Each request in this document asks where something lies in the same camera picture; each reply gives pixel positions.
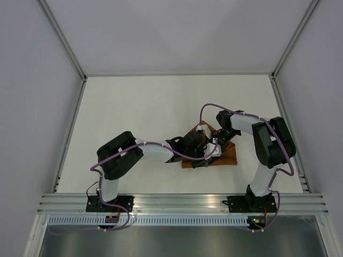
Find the orange-brown cloth napkin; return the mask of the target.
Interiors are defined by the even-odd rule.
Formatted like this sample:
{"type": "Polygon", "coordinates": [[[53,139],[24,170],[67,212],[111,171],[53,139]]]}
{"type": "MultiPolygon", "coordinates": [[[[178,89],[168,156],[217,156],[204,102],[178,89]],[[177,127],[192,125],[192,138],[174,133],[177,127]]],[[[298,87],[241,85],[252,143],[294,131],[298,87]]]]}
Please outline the orange-brown cloth napkin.
{"type": "MultiPolygon", "coordinates": [[[[201,125],[202,124],[206,124],[209,127],[211,133],[216,131],[211,125],[209,125],[207,122],[203,120],[201,121],[201,125]]],[[[190,132],[197,132],[196,126],[190,132]]],[[[214,162],[210,166],[216,166],[216,165],[237,165],[236,148],[233,142],[230,142],[229,146],[225,150],[222,150],[222,154],[220,157],[214,158],[214,162]]],[[[191,161],[182,160],[182,168],[183,169],[192,168],[191,161]]]]}

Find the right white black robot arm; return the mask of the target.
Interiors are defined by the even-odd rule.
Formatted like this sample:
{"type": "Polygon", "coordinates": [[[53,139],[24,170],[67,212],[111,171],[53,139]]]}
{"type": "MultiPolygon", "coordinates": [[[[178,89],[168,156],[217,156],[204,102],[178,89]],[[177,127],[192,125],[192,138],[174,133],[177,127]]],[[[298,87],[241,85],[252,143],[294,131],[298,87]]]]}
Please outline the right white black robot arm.
{"type": "Polygon", "coordinates": [[[278,172],[293,176],[295,171],[290,161],[296,154],[295,143],[282,117],[266,120],[241,111],[219,111],[216,120],[221,126],[217,133],[219,144],[227,142],[242,132],[252,135],[259,165],[244,196],[229,196],[223,203],[229,211],[275,212],[275,199],[271,186],[278,172]]]}

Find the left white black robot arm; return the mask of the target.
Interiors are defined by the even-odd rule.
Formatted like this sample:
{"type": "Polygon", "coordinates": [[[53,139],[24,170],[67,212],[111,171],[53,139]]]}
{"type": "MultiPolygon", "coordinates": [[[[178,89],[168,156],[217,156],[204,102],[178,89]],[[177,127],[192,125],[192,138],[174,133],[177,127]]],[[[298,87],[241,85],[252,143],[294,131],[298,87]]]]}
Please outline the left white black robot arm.
{"type": "Polygon", "coordinates": [[[216,138],[204,140],[202,132],[198,131],[163,142],[138,139],[125,131],[96,152],[98,164],[91,170],[100,174],[98,205],[106,212],[116,208],[120,178],[141,160],[175,163],[186,159],[195,165],[207,164],[212,157],[219,156],[220,151],[216,138]]]}

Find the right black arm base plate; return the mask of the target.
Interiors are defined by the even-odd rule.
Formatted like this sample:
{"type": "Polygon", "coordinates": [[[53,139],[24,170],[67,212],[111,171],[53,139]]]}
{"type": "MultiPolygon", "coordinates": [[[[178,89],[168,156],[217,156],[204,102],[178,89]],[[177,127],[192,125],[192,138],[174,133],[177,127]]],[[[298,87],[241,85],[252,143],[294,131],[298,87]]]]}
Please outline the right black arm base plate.
{"type": "Polygon", "coordinates": [[[277,204],[274,196],[267,195],[262,198],[248,201],[243,195],[228,196],[222,203],[228,206],[230,213],[275,213],[277,204]]]}

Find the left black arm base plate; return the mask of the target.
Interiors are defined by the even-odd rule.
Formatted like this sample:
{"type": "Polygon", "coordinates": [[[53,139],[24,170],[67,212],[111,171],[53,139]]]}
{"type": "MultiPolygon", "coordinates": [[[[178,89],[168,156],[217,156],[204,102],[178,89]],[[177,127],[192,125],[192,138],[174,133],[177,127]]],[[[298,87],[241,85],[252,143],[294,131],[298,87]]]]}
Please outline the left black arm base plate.
{"type": "Polygon", "coordinates": [[[109,201],[106,205],[104,205],[101,201],[99,196],[89,196],[86,204],[86,212],[87,213],[118,213],[123,212],[121,208],[109,206],[111,205],[119,205],[125,208],[128,212],[132,212],[133,209],[133,200],[134,197],[130,195],[119,195],[116,199],[109,201]]]}

